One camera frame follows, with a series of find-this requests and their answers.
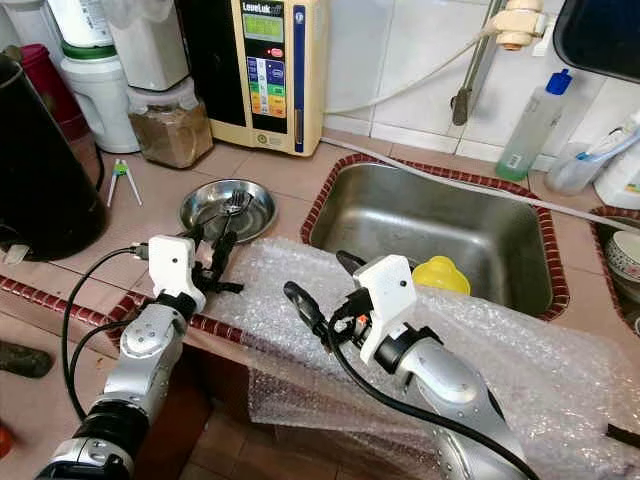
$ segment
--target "sink basin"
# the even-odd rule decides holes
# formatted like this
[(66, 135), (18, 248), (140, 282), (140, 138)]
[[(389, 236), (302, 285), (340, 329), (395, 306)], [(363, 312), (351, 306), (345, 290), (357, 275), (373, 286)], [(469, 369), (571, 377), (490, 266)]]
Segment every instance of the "sink basin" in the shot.
[[(451, 171), (437, 170), (456, 178)], [(473, 177), (484, 180), (481, 183), (520, 189)], [(554, 291), (539, 215), (518, 202), (441, 185), (376, 163), (356, 162), (334, 168), (302, 236), (322, 250), (347, 250), (365, 259), (396, 253), (422, 263), (445, 255), (469, 279), (473, 296), (548, 319), (566, 306), (568, 292), (564, 306), (554, 305), (549, 315)], [(551, 228), (555, 246), (548, 220), (545, 243)], [(559, 258), (555, 260), (564, 284)]]

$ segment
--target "red tile sink edge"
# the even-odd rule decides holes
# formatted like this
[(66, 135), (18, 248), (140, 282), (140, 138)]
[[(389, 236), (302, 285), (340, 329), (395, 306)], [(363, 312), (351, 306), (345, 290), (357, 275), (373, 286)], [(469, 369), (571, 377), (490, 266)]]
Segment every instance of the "red tile sink edge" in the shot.
[[(396, 160), (399, 160), (405, 165), (409, 165), (432, 175), (438, 175), (440, 177), (450, 178), (452, 180), (460, 180), (468, 183), (475, 183), (477, 185), (483, 185), (491, 188), (498, 188), (500, 190), (505, 190), (507, 192), (521, 195), (523, 197), (539, 199), (530, 190), (515, 183), (507, 182), (505, 180), (464, 173), (458, 170), (450, 170), (448, 168), (434, 167), (423, 163), (408, 162), (402, 159)], [(373, 157), (369, 157), (368, 155), (364, 155), (362, 153), (349, 155), (348, 157), (338, 160), (338, 162), (336, 162), (335, 166), (329, 173), (329, 176), (327, 177), (327, 180), (325, 181), (320, 193), (313, 202), (313, 206), (311, 207), (306, 220), (300, 228), (300, 237), (302, 238), (303, 243), (306, 243), (307, 245), (311, 243), (310, 237), (311, 232), (313, 231), (313, 227), (318, 220), (318, 215), (320, 214), (322, 207), (327, 201), (329, 192), (331, 192), (333, 184), (336, 182), (340, 171), (345, 167), (355, 165), (357, 163), (384, 164), (384, 162), (381, 162)], [(542, 232), (542, 242), (545, 257), (547, 259), (547, 266), (549, 268), (549, 275), (551, 277), (551, 291), (553, 295), (550, 307), (544, 313), (540, 314), (538, 318), (545, 321), (551, 321), (554, 318), (558, 317), (562, 312), (564, 312), (564, 310), (567, 308), (567, 305), (569, 305), (569, 287), (564, 276), (564, 268), (562, 267), (562, 262), (560, 261), (560, 252), (558, 250), (558, 242), (556, 241), (556, 234), (553, 228), (551, 212), (546, 208), (533, 208), (536, 210), (536, 214), (538, 215), (538, 222), (540, 224), (540, 230)]]
[[(632, 218), (634, 220), (640, 220), (640, 210), (629, 210), (625, 208), (617, 208), (617, 207), (609, 207), (605, 205), (603, 207), (594, 208), (590, 213), (594, 215), (598, 215), (600, 217), (627, 217)], [(596, 224), (591, 223), (591, 233), (593, 234), (593, 239), (596, 244), (596, 251), (598, 252), (598, 257), (600, 258), (600, 263), (602, 264), (602, 270), (604, 271), (604, 278), (607, 281), (607, 288), (609, 289), (609, 294), (611, 295), (611, 300), (613, 301), (613, 307), (616, 309), (618, 317), (623, 323), (635, 334), (635, 330), (633, 326), (629, 324), (629, 322), (625, 321), (624, 313), (622, 312), (622, 307), (620, 306), (620, 300), (618, 299), (618, 294), (616, 293), (615, 286), (613, 285), (613, 277), (611, 276), (611, 272), (609, 271), (609, 266), (607, 265), (607, 257), (605, 256), (602, 245), (600, 245), (600, 240), (598, 239), (598, 232), (596, 230)]]
[[(62, 315), (65, 308), (67, 308), (67, 301), (64, 298), (43, 292), (42, 290), (38, 290), (30, 285), (12, 280), (11, 278), (3, 275), (0, 275), (0, 289), (21, 297), (27, 302), (52, 310), (60, 315)], [(90, 308), (74, 304), (71, 308), (71, 319), (81, 321), (94, 327), (119, 322), (126, 319), (131, 313), (137, 311), (146, 300), (150, 299), (139, 293), (129, 291), (107, 314), (96, 312)], [(231, 327), (225, 323), (219, 322), (218, 320), (205, 317), (204, 315), (194, 315), (191, 317), (189, 320), (189, 326), (216, 337), (230, 340), (234, 343), (241, 343), (242, 341), (242, 330)], [(118, 346), (121, 330), (122, 329), (115, 329), (106, 332), (107, 336), (116, 347)]]

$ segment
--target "bubble wrap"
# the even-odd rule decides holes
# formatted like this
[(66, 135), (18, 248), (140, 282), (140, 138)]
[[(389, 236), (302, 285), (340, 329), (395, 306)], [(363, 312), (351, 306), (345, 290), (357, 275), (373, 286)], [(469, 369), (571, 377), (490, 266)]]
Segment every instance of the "bubble wrap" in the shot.
[[(425, 424), (362, 393), (282, 293), (286, 281), (297, 282), (329, 317), (354, 289), (333, 255), (284, 239), (259, 240), (239, 252), (231, 274), (245, 283), (244, 292), (215, 297), (211, 309), (216, 319), (244, 330), (242, 341), (251, 347), (255, 421), (338, 430), (411, 475), (437, 478)], [(411, 323), (429, 325), (482, 372), (541, 478), (640, 479), (640, 469), (630, 467), (640, 467), (638, 450), (603, 435), (607, 423), (640, 431), (640, 389), (614, 346), (426, 287), (418, 288)], [(368, 381), (408, 401), (393, 377), (364, 366), (353, 346), (344, 350)]]

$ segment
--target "countertop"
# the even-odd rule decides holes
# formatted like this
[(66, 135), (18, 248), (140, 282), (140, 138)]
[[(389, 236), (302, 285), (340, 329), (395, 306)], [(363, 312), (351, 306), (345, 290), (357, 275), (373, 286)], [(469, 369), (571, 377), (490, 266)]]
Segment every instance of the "countertop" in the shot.
[[(327, 131), (326, 135), (402, 160), (495, 176), (494, 164), (487, 162), (342, 132)], [(89, 176), (95, 178), (95, 159), (91, 158), (91, 155), (83, 155), (82, 150), (82, 147), (76, 148), (77, 156)], [(90, 148), (84, 150), (84, 153), (87, 153)], [(72, 257), (55, 262), (25, 262), (11, 267), (0, 264), (0, 275), (48, 294), (66, 298), (80, 274), (105, 253), (128, 246), (135, 241), (147, 241), (156, 234), (178, 233), (181, 226), (177, 211), (183, 198), (200, 185), (222, 178), (245, 178), (267, 187), (274, 195), (279, 208), (278, 218), (267, 235), (286, 237), (299, 242), (300, 226), (327, 175), (336, 161), (352, 153), (342, 148), (320, 144), (311, 158), (301, 159), (217, 143), (206, 158), (192, 169), (183, 171), (151, 164), (139, 154), (105, 154), (107, 177), (101, 189), (102, 197), (106, 199), (110, 181), (108, 173), (115, 159), (125, 158), (138, 184), (143, 206), (140, 207), (136, 203), (127, 181), (120, 179), (111, 207), (110, 223), (96, 243)], [(580, 210), (588, 211), (602, 205), (592, 189), (577, 197), (563, 197), (549, 191), (544, 186), (543, 178), (544, 173), (533, 171), (528, 179), (520, 184), (543, 200)], [(639, 372), (640, 338), (631, 331), (615, 310), (607, 287), (606, 272), (589, 223), (555, 212), (552, 213), (552, 218), (571, 297), (567, 309), (553, 322), (614, 342), (632, 363), (634, 370)], [(127, 292), (151, 296), (151, 282), (146, 272), (145, 262), (124, 256), (115, 258), (95, 272), (76, 303), (107, 314)], [(8, 289), (4, 288), (4, 285), (0, 286), (5, 290), (0, 295), (0, 310), (6, 311), (5, 299), (11, 294), (6, 293)], [(15, 315), (15, 302), (11, 309), (9, 313)], [(55, 326), (48, 325), (43, 328), (51, 329)], [(242, 347), (204, 331), (190, 329), (187, 341), (232, 360), (246, 363), (246, 354), (243, 353)]]

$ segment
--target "blue bottle cap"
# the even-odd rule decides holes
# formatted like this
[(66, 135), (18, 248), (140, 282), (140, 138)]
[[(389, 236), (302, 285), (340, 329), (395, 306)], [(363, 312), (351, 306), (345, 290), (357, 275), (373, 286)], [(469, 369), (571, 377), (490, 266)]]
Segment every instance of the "blue bottle cap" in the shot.
[(571, 80), (573, 80), (573, 77), (569, 75), (569, 69), (565, 68), (562, 72), (556, 72), (551, 75), (546, 90), (553, 95), (562, 95), (566, 92)]

